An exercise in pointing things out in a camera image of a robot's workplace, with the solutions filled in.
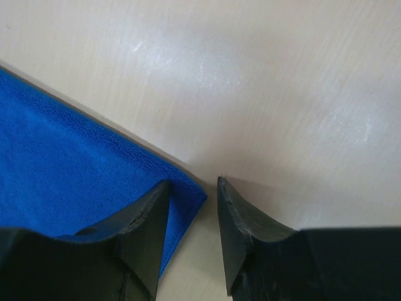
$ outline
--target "beige surface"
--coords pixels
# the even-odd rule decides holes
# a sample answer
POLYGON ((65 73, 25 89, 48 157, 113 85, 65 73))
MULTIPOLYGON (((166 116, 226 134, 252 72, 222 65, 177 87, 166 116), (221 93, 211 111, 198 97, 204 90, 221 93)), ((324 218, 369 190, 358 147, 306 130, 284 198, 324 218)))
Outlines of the beige surface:
MULTIPOLYGON (((0 60, 290 226, 400 224, 401 2, 0 0, 0 60)), ((159 300, 224 300, 214 202, 159 300)))

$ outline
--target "folded cloth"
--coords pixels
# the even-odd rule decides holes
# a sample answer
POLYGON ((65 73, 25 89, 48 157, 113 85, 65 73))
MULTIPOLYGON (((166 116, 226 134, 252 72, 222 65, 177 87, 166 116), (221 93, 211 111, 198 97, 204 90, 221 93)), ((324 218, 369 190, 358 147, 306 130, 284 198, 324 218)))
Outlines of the folded cloth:
POLYGON ((0 69, 0 227, 74 234, 168 179, 160 275, 206 200, 182 171, 0 69))

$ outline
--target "blue cloth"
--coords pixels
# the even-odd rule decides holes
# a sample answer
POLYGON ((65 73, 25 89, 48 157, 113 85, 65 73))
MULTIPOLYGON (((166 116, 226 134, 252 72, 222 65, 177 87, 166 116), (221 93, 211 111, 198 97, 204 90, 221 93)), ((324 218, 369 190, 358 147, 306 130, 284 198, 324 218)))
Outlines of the blue cloth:
POLYGON ((151 152, 0 69, 0 226, 74 234, 171 183, 160 274, 206 200, 151 152))

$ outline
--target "blue fabric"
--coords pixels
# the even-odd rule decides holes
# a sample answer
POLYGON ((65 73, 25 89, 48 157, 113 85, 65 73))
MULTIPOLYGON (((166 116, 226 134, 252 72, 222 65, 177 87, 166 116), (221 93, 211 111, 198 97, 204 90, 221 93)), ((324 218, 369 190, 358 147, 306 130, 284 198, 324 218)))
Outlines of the blue fabric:
POLYGON ((171 183, 160 274, 206 200, 182 171, 0 69, 0 226, 74 234, 171 183))

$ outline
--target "robotic claw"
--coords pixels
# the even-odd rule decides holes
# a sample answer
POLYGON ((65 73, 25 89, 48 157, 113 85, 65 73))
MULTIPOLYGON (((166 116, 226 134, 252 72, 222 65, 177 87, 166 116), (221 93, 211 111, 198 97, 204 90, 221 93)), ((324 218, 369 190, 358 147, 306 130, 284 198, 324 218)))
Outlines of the robotic claw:
MULTIPOLYGON (((234 301, 401 300, 400 228, 296 231, 224 178, 217 202, 234 301)), ((168 213, 162 181, 73 236, 0 229, 0 299, 155 300, 168 213)))

